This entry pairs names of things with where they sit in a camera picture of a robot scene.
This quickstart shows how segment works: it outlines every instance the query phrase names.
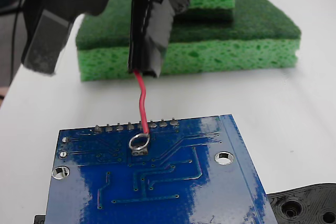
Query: stacked sponges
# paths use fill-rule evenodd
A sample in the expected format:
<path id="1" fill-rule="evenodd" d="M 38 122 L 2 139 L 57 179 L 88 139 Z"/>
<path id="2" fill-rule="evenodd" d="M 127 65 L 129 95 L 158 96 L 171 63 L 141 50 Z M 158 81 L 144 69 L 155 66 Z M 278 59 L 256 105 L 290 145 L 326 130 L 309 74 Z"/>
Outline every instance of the stacked sponges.
<path id="1" fill-rule="evenodd" d="M 297 61 L 301 32 L 267 0 L 192 0 L 175 20 L 162 75 L 294 67 Z M 83 81 L 131 76 L 130 21 L 131 0 L 110 0 L 99 17 L 84 18 L 77 36 Z"/>

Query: screw hole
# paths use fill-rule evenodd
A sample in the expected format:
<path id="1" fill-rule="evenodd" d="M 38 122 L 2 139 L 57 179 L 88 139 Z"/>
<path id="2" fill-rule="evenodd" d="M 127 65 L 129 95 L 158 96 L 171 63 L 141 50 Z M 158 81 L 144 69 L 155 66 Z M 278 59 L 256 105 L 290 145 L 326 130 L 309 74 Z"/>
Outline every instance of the screw hole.
<path id="1" fill-rule="evenodd" d="M 230 152 L 219 152 L 215 155 L 215 161 L 220 165 L 229 165 L 233 162 L 233 155 Z"/>
<path id="2" fill-rule="evenodd" d="M 281 210 L 288 218 L 294 218 L 301 214 L 302 208 L 298 202 L 291 200 L 284 203 Z"/>
<path id="3" fill-rule="evenodd" d="M 336 220 L 336 216 L 334 213 L 332 212 L 326 212 L 324 215 L 323 215 L 323 221 L 325 223 L 328 223 L 328 224 L 332 224 L 332 223 L 335 223 L 335 220 Z"/>
<path id="4" fill-rule="evenodd" d="M 68 177 L 69 174 L 70 174 L 70 170 L 68 167 L 59 166 L 53 170 L 53 173 L 51 175 L 54 179 L 61 180 L 61 179 Z"/>

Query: black plastic part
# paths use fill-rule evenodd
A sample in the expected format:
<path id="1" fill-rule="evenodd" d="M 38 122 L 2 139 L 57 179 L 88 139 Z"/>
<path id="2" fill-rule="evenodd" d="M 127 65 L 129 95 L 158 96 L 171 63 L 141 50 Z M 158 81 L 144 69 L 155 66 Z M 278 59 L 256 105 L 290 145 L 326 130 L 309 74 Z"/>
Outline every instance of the black plastic part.
<path id="1" fill-rule="evenodd" d="M 44 224 L 46 221 L 45 215 L 36 215 L 34 219 L 34 224 Z"/>
<path id="2" fill-rule="evenodd" d="M 190 0 L 132 0 L 129 72 L 158 77 L 177 13 Z"/>
<path id="3" fill-rule="evenodd" d="M 29 69 L 51 74 L 76 17 L 99 15 L 108 0 L 25 0 L 23 6 L 27 43 L 22 63 Z"/>
<path id="4" fill-rule="evenodd" d="M 269 194 L 279 224 L 336 224 L 336 184 Z"/>

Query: white table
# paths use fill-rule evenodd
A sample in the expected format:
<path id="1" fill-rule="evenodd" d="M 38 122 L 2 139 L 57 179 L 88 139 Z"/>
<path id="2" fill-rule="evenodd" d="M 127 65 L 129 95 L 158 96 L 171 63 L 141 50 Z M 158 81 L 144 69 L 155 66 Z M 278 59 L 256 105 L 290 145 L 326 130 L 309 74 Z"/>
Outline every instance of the white table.
<path id="1" fill-rule="evenodd" d="M 295 69 L 146 79 L 148 119 L 233 114 L 266 193 L 336 183 L 336 0 L 270 0 L 302 30 Z M 1 223 L 45 214 L 60 129 L 139 121 L 135 80 L 81 83 L 75 33 L 57 74 L 20 68 L 0 109 Z"/>

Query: red wire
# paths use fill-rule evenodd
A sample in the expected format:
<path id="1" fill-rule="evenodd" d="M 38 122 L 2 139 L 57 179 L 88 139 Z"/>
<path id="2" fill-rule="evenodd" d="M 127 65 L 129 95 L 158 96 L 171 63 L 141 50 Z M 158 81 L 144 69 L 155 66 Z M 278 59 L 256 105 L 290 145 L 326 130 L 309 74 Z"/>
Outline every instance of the red wire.
<path id="1" fill-rule="evenodd" d="M 138 80 L 140 89 L 141 89 L 141 96 L 139 101 L 139 108 L 140 108 L 140 116 L 141 116 L 141 125 L 143 128 L 143 133 L 149 134 L 149 128 L 147 124 L 147 118 L 146 118 L 146 111 L 145 111 L 145 98 L 146 98 L 146 86 L 145 83 L 142 80 L 142 77 L 138 71 L 134 71 L 135 77 Z"/>

